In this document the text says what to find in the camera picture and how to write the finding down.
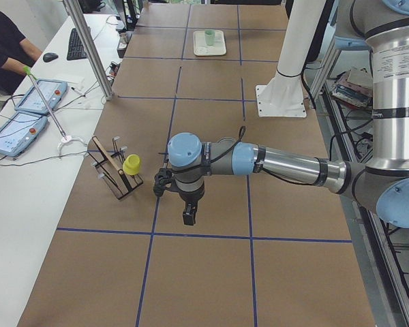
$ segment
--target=keyboard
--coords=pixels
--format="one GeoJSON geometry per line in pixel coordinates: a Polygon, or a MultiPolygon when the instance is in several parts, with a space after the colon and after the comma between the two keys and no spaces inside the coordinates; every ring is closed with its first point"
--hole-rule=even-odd
{"type": "Polygon", "coordinates": [[[85,59],[87,54],[83,50],[82,41],[77,34],[77,30],[73,28],[70,33],[70,40],[68,42],[67,60],[85,59]]]}

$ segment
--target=computer mouse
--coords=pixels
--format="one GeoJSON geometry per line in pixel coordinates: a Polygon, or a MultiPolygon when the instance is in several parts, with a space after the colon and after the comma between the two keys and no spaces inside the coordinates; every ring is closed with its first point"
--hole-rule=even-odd
{"type": "Polygon", "coordinates": [[[42,60],[45,63],[50,63],[52,60],[57,59],[59,56],[53,52],[47,52],[44,56],[42,56],[42,60]]]}

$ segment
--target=blue tablet device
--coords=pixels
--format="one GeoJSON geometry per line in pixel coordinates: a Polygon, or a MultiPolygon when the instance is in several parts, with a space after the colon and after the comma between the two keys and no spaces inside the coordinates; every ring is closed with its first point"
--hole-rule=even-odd
{"type": "Polygon", "coordinates": [[[0,129],[0,153],[19,156],[37,138],[47,124],[47,117],[30,112],[17,112],[0,129]]]}
{"type": "MultiPolygon", "coordinates": [[[[54,109],[61,101],[62,96],[67,92],[67,82],[61,80],[42,80],[36,81],[42,95],[46,98],[50,108],[54,109]]],[[[48,114],[48,109],[42,101],[40,95],[32,87],[26,92],[25,96],[17,103],[15,110],[32,112],[34,114],[48,114]]]]}

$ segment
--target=white table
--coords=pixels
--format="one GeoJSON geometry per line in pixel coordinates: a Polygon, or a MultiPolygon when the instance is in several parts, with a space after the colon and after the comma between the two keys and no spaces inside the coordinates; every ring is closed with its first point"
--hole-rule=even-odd
{"type": "MultiPolygon", "coordinates": [[[[95,37],[103,66],[119,62],[118,33],[106,24],[109,15],[85,15],[95,37]]],[[[85,92],[96,81],[88,59],[66,61],[68,38],[74,27],[70,18],[60,28],[44,52],[55,52],[59,58],[44,63],[41,59],[32,69],[37,78],[78,81],[75,86],[85,92]]],[[[31,86],[25,78],[15,94],[25,93],[31,86]]],[[[62,99],[66,104],[78,95],[71,89],[62,99]]],[[[100,88],[58,111],[57,118],[67,134],[89,140],[103,109],[100,88]]],[[[14,114],[8,104],[1,112],[14,114]]],[[[49,118],[49,124],[38,139],[16,161],[4,159],[0,164],[23,164],[57,155],[61,134],[49,118]]],[[[0,117],[0,126],[7,121],[0,117]]],[[[81,143],[63,147],[62,153],[85,151],[81,143]]],[[[82,155],[51,159],[23,167],[0,167],[0,327],[16,326],[29,299],[52,236],[61,217],[74,180],[82,163],[82,155]]]]}

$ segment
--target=white tray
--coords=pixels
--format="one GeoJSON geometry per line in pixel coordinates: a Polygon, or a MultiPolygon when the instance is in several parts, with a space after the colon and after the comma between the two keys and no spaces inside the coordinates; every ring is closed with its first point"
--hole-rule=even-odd
{"type": "Polygon", "coordinates": [[[223,31],[215,30],[215,40],[212,46],[208,46],[204,38],[205,31],[194,32],[194,54],[196,56],[223,56],[226,54],[223,31]]]}

